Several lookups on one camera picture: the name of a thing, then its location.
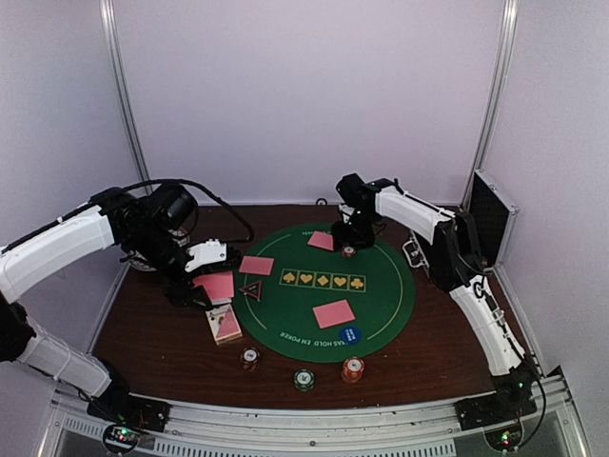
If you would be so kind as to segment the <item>red-backed card deck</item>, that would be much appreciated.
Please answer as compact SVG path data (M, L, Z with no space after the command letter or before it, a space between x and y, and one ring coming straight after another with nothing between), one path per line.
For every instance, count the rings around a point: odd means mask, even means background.
M201 275L194 279L193 284L205 289L214 306L231 303L235 295L232 271Z

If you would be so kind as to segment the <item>front aluminium rail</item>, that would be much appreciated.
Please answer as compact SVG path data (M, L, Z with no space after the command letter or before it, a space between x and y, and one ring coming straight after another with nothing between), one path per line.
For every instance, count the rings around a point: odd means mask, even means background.
M167 400L166 428L148 432L126 456L592 456L571 392L561 375L543 380L546 412L465 430L448 399L394 407L261 409ZM33 456L112 456L108 422L87 415L67 387L53 393ZM518 452L494 449L499 427L524 427Z

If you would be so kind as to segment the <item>playing card box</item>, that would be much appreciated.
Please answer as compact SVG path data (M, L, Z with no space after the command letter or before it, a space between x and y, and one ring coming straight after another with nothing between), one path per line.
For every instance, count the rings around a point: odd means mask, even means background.
M207 322L217 346L238 340L243 333L232 305L226 304L206 312Z

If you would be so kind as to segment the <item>orange 5 chip stack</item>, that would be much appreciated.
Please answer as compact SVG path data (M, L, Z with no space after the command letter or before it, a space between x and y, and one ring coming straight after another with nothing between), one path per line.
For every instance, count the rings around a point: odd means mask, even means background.
M347 384L356 384L362 377L365 369L365 363L362 358L349 357L343 363L341 377Z

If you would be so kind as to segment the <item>round green poker mat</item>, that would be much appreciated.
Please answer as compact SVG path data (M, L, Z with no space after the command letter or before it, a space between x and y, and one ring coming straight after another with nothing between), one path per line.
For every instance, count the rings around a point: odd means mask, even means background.
M238 272L233 309L260 345L312 363L364 357L392 342L415 307L414 278L385 241L345 258L310 245L328 224L284 228L259 241L249 257L269 258L268 275Z

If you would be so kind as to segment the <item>right aluminium frame post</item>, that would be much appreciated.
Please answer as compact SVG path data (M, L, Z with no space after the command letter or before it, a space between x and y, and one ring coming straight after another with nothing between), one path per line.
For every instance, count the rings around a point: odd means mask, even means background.
M496 60L483 116L481 132L462 198L461 207L463 209L469 209L471 196L473 193L475 172L482 169L490 148L501 107L501 97L512 61L519 9L520 2L518 0L505 0L503 2L503 13L501 18L498 46L496 50Z

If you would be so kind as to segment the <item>aluminium poker chip case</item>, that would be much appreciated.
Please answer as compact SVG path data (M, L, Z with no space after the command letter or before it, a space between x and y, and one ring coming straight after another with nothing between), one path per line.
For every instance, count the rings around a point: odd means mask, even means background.
M490 175L478 170L469 209L440 221L429 241L412 232L403 253L410 267L423 268L438 288L469 286L501 262L518 212Z

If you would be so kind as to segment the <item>black 100 chip stack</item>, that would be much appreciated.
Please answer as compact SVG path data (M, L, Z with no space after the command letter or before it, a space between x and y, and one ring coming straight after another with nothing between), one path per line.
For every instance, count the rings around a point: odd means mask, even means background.
M247 371L256 370L260 366L261 355L256 348L245 348L241 352L240 362L242 369Z

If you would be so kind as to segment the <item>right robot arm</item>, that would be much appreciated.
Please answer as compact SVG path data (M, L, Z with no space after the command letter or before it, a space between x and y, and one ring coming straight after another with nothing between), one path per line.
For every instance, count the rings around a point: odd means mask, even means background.
M537 373L486 282L474 218L428 203L402 189L396 179L366 183L351 173L342 177L336 191L343 202L342 220L331 227L334 249L373 247L374 226L383 218L409 229L429 280L458 305L481 344L496 391L488 399L488 412L504 421L523 409L532 399Z

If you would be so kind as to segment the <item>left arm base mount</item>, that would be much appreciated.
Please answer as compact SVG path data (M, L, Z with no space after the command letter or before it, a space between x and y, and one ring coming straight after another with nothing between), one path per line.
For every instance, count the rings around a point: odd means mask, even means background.
M119 425L139 430L163 432L170 413L170 404L144 397L128 397L127 406L120 412L112 411L93 400L88 404L87 414Z

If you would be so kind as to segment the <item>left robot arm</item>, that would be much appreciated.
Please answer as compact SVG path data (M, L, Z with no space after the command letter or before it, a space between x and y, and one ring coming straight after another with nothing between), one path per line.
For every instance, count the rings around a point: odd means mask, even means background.
M59 270L107 248L137 254L164 275L166 297L178 308L213 309L208 293L194 281L231 271L242 262L232 242L209 239L191 246L178 229L196 217L192 182L156 181L151 194L136 197L132 187L106 189L68 214L1 249L1 359L18 362L79 390L117 423L137 412L125 379L109 364L48 333L29 317L19 300Z

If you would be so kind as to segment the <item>black triangular all-in button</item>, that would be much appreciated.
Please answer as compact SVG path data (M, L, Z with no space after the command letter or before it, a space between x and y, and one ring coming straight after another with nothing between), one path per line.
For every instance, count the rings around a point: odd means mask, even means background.
M247 284L239 289L239 291L245 296L252 298L256 302L260 302L262 299L263 282L261 280Z

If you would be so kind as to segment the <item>patterned round plate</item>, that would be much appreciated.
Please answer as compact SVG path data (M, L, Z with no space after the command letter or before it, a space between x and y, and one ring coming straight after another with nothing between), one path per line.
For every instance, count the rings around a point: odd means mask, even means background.
M170 237L175 241L179 247L187 245L190 241L189 232L184 228L180 227L172 229ZM122 262L128 263L132 268L142 272L153 272L156 268L147 260L142 254L137 251L130 251L123 259Z

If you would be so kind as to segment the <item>blue small blind button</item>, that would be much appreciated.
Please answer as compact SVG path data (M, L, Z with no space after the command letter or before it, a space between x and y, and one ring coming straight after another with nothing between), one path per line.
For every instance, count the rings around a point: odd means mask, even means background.
M341 329L340 338L345 344L353 346L362 341L363 334L359 328L349 326Z

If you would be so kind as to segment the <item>dealt card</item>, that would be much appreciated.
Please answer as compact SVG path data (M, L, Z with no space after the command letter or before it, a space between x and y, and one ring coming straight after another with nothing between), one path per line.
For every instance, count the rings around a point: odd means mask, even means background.
M313 313L320 329L336 327L356 319L347 300L317 306Z
M245 256L239 267L239 272L242 274L269 276L273 270L273 266L273 258Z
M331 234L314 231L307 244L313 248L320 248L328 251L334 250L334 240Z

